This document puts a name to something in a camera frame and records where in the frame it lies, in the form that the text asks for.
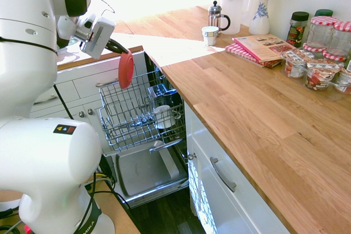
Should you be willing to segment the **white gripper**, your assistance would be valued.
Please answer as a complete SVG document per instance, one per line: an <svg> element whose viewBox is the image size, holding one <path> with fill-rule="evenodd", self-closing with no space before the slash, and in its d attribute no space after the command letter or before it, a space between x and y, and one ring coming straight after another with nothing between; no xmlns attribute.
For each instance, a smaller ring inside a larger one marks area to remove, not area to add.
<svg viewBox="0 0 351 234"><path fill-rule="evenodd" d="M95 23L92 32L83 45L82 51L94 59L99 59L103 50L114 53L129 53L129 50L123 47L119 42L110 39L115 29L115 23L107 18L101 17Z"/></svg>

